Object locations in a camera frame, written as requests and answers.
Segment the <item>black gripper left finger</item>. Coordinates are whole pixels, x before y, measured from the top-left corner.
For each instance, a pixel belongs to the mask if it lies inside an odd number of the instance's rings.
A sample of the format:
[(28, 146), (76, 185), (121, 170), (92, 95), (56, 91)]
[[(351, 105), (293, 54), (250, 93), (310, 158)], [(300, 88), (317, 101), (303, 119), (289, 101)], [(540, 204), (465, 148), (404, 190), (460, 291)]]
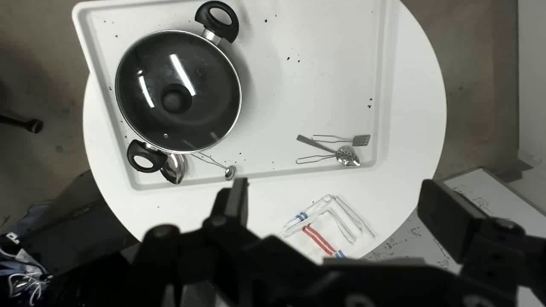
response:
[(221, 188), (216, 194), (216, 199), (213, 202), (211, 217), (213, 219), (220, 219), (220, 217), (233, 219), (242, 228), (245, 228), (247, 216), (249, 216), (247, 188), (249, 188), (249, 183), (245, 178), (237, 178), (230, 188)]

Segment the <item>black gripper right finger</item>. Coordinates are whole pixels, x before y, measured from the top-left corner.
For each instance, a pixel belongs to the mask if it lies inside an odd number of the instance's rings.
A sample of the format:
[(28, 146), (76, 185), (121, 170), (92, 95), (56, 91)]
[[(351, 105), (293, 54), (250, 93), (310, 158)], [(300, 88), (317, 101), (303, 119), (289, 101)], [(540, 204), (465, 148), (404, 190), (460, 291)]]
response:
[(441, 183), (421, 183), (417, 217), (455, 263), (494, 252), (494, 243), (487, 238), (491, 217)]

